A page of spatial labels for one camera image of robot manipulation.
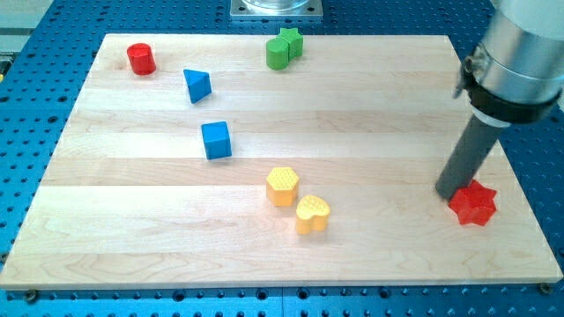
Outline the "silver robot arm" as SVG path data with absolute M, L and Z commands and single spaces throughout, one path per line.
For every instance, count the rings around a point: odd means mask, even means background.
M 563 94 L 563 0 L 503 0 L 485 35 L 464 58 L 456 99 L 468 92 L 474 115 L 506 127 L 545 117 Z

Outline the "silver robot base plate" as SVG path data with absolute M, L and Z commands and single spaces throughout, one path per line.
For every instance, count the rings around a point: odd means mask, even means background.
M 230 16 L 239 19 L 253 18 L 320 18 L 322 0 L 231 0 Z

